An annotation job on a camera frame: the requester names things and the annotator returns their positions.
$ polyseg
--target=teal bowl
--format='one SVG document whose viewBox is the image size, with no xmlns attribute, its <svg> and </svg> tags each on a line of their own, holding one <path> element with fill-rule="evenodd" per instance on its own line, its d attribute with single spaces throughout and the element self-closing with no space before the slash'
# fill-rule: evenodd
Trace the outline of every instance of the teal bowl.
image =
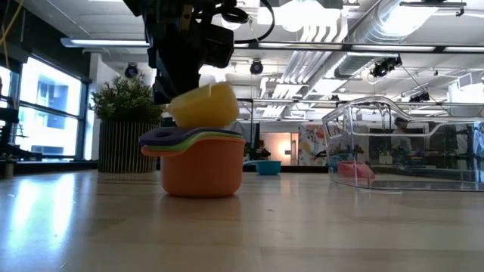
<svg viewBox="0 0 484 272">
<path fill-rule="evenodd" d="M 281 172 L 281 161 L 248 161 L 244 165 L 256 165 L 257 174 L 259 175 L 278 175 Z"/>
</svg>

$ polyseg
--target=green plant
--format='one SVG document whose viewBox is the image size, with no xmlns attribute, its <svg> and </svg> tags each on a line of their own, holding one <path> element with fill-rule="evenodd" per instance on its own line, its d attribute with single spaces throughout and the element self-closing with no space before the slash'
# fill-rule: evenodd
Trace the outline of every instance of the green plant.
<svg viewBox="0 0 484 272">
<path fill-rule="evenodd" d="M 159 124 L 164 106 L 153 103 L 150 86 L 143 76 L 126 79 L 117 76 L 92 93 L 96 116 L 103 121 L 142 122 Z"/>
</svg>

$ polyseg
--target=pink object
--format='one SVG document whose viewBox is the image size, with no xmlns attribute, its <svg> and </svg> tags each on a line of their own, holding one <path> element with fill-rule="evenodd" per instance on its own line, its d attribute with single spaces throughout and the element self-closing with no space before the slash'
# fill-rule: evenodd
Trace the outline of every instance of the pink object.
<svg viewBox="0 0 484 272">
<path fill-rule="evenodd" d="M 344 178 L 354 178 L 355 176 L 361 181 L 366 181 L 368 177 L 375 179 L 375 174 L 368 165 L 363 162 L 341 161 L 338 162 L 338 174 Z"/>
</svg>

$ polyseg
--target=wooden planter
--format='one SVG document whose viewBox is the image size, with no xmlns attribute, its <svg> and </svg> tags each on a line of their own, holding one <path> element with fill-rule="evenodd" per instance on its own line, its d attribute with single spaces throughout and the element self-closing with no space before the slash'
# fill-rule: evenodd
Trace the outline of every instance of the wooden planter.
<svg viewBox="0 0 484 272">
<path fill-rule="evenodd" d="M 141 154 L 139 137 L 158 125 L 137 122 L 101 122 L 98 171 L 107 173 L 153 172 L 156 158 Z"/>
</svg>

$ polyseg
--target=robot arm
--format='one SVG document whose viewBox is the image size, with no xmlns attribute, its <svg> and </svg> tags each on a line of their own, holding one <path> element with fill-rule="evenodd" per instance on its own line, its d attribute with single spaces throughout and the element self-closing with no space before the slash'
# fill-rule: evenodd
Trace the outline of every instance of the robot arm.
<svg viewBox="0 0 484 272">
<path fill-rule="evenodd" d="M 135 16 L 142 16 L 150 44 L 148 63 L 157 69 L 154 103 L 167 104 L 174 97 L 198 87 L 198 70 L 204 64 L 225 68 L 234 52 L 234 33 L 213 25 L 222 14 L 232 23 L 246 23 L 248 15 L 236 0 L 123 0 Z M 274 13 L 267 0 L 262 2 Z M 251 43 L 264 39 L 274 28 Z"/>
</svg>

